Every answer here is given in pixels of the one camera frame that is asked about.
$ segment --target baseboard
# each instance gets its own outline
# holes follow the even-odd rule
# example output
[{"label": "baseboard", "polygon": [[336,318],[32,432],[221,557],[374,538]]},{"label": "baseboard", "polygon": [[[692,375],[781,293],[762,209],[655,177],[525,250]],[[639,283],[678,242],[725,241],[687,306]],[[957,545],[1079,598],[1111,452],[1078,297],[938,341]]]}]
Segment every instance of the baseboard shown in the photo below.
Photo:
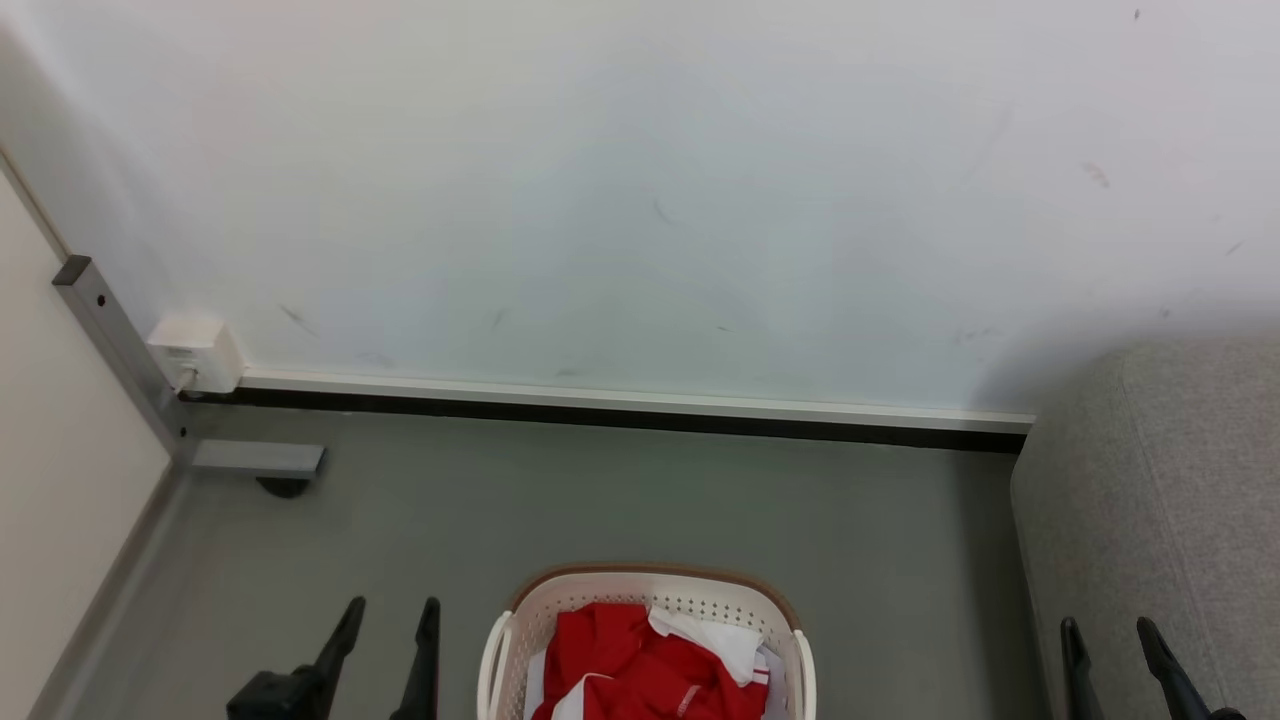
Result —
[{"label": "baseboard", "polygon": [[401,413],[1018,452],[1030,415],[250,368],[204,402]]},{"label": "baseboard", "polygon": [[124,615],[138,597],[156,555],[168,543],[189,483],[183,469],[170,465],[165,470],[36,698],[28,720],[114,716],[101,707],[84,708],[81,701],[102,670],[104,659],[116,641]]}]

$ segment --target white baseboard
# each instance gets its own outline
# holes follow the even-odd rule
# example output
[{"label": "white baseboard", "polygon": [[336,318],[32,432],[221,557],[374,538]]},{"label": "white baseboard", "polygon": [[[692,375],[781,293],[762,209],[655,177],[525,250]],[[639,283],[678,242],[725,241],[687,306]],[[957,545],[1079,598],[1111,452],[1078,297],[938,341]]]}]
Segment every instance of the white baseboard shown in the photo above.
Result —
[{"label": "white baseboard", "polygon": [[248,368],[241,387],[261,389],[293,389],[305,392],[338,392],[388,397],[426,397],[477,402],[515,402],[556,407],[588,407],[594,410],[634,410],[645,413],[678,413],[762,420],[804,420],[892,428],[937,430],[980,430],[989,433],[1025,434],[1034,415],[1014,413],[979,413],[970,410],[933,410],[922,407],[890,407],[844,402],[808,402],[790,400],[751,400],[742,397],[710,397],[701,395],[664,395],[611,389],[581,389],[497,383],[463,383],[422,380],[413,378],[380,378],[333,373],[303,373]]}]

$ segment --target white cloth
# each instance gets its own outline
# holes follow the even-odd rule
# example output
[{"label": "white cloth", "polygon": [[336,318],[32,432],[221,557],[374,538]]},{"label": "white cloth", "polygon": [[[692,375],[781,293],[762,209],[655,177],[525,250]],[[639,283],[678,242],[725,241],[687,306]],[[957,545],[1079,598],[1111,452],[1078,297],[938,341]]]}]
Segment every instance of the white cloth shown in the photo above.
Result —
[{"label": "white cloth", "polygon": [[525,674],[525,720],[538,712],[543,703],[543,674],[547,671],[547,651],[529,659],[529,673]]},{"label": "white cloth", "polygon": [[[756,666],[764,662],[764,666],[769,669],[769,694],[764,701],[762,720],[790,720],[787,715],[787,670],[782,659],[762,644],[760,650],[755,651],[755,660]],[[759,674],[756,674],[756,682],[759,682]]]},{"label": "white cloth", "polygon": [[760,633],[723,623],[698,620],[660,607],[649,609],[649,625],[659,635],[676,635],[716,653],[737,687],[745,687],[755,674],[755,651],[764,642]]},{"label": "white cloth", "polygon": [[556,703],[556,708],[552,710],[552,720],[582,720],[582,716],[586,714],[588,678],[608,678],[608,675],[599,675],[596,673],[582,675],[582,679],[573,685],[573,689]]}]

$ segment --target gray floor tile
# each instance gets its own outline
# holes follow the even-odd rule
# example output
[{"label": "gray floor tile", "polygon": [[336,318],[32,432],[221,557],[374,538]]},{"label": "gray floor tile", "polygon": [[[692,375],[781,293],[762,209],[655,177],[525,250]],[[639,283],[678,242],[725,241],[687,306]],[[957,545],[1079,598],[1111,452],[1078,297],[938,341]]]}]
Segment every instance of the gray floor tile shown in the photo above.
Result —
[{"label": "gray floor tile", "polygon": [[197,482],[150,596],[124,625],[122,643],[134,647],[113,648],[119,674],[91,691],[100,716],[223,717],[253,671],[310,661],[346,602],[364,594],[333,717],[385,717],[434,594],[440,717],[470,719],[485,635],[511,593],[549,565],[590,560],[723,568],[780,588],[813,642],[823,717],[1048,716],[1010,514],[1011,456],[448,418],[197,414],[224,438],[324,442],[328,466],[293,501],[252,482]]}]

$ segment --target gray fabric upholstery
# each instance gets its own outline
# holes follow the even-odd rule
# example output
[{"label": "gray fabric upholstery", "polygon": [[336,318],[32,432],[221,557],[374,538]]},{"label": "gray fabric upholstery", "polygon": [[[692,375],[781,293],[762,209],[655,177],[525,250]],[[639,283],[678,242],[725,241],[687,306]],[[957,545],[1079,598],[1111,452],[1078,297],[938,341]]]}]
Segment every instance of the gray fabric upholstery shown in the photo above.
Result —
[{"label": "gray fabric upholstery", "polygon": [[1210,710],[1280,717],[1280,342],[1103,359],[1037,420],[1012,496],[1055,717],[1066,615],[1108,717],[1169,717],[1139,615]]}]

